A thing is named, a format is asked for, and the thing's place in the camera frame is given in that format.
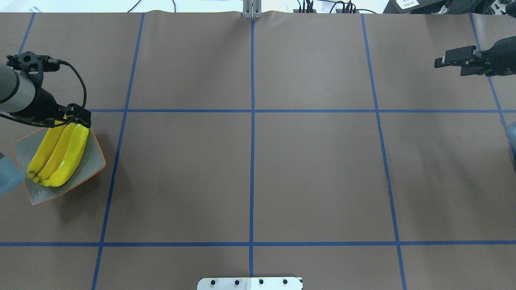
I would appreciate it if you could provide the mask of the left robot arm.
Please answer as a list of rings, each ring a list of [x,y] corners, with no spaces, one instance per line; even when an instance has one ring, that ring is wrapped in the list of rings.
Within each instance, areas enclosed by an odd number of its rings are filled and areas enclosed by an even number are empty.
[[[1,118],[46,129],[24,171],[1,154],[1,195],[24,179],[39,186],[64,186],[83,165],[92,124],[92,114],[85,108],[87,91],[83,79],[79,77],[81,104],[59,105],[42,87],[44,73],[57,71],[61,65],[71,67],[62,60],[38,57],[18,61],[17,56],[9,56],[7,64],[1,66]]]

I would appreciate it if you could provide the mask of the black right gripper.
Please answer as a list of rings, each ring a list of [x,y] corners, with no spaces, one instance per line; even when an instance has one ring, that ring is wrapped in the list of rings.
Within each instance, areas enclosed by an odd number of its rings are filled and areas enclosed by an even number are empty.
[[[480,64],[468,64],[480,58]],[[479,51],[476,46],[453,48],[436,58],[434,68],[461,66],[460,76],[485,75],[506,77],[516,73],[516,37],[500,39],[487,50]]]

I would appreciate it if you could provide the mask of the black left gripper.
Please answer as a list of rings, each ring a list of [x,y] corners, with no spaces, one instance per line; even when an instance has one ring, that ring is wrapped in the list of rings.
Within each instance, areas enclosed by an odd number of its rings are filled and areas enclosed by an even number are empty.
[[[79,104],[61,106],[43,88],[36,90],[31,104],[22,110],[22,119],[40,125],[54,125],[56,121],[63,121],[63,125],[75,123],[86,128],[92,126],[92,113],[84,106]]]

